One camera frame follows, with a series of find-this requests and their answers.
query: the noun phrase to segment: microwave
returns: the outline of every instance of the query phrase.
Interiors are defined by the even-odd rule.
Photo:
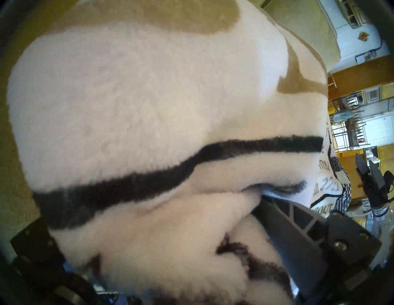
[[[381,99],[381,88],[376,86],[362,91],[366,104],[378,102]]]

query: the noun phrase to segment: cream blanket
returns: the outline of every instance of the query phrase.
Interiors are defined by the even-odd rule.
[[[124,294],[290,304],[250,212],[310,206],[318,53],[247,0],[84,0],[14,66],[9,117],[60,250]]]

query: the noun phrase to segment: tan patch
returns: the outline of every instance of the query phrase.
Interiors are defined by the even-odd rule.
[[[262,13],[267,17],[267,19],[268,19],[269,22],[271,22],[273,25],[276,26],[275,20],[274,20],[265,10],[263,10],[263,9],[260,8],[260,7],[259,7],[258,9],[260,10],[260,12],[262,12]]]
[[[327,76],[327,68],[325,66],[325,63],[323,61],[323,58],[320,56],[319,52],[316,51],[309,43],[307,43],[305,40],[303,40],[300,36],[298,36],[296,33],[294,33],[292,30],[289,30],[288,28],[281,26],[284,28],[287,32],[291,33],[295,38],[297,38],[304,46],[308,48],[308,50],[312,53],[312,55],[318,60],[320,65],[322,66],[325,75]]]
[[[213,34],[240,18],[235,0],[88,0],[74,6],[50,33],[75,26],[136,22],[170,31]]]
[[[317,92],[328,96],[327,84],[318,83],[303,77],[299,68],[297,54],[287,40],[286,43],[289,52],[287,75],[285,78],[282,76],[279,78],[277,91],[285,94]]]

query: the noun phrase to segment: bolt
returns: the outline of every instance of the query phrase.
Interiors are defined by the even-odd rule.
[[[369,239],[369,235],[367,233],[364,233],[364,232],[360,232],[360,237],[362,237],[365,240]]]
[[[348,246],[341,241],[336,241],[334,247],[341,251],[345,251],[348,248]]]
[[[332,212],[335,217],[342,217],[342,214],[339,212]]]

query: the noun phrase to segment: metal rack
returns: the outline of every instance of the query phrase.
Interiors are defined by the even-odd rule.
[[[345,152],[368,145],[365,133],[366,123],[361,116],[361,104],[363,104],[361,92],[348,95],[344,101],[340,99],[336,103],[332,103],[331,107],[334,107],[335,112],[351,110],[354,114],[352,118],[338,123],[335,123],[333,115],[330,115],[333,144],[336,152]]]

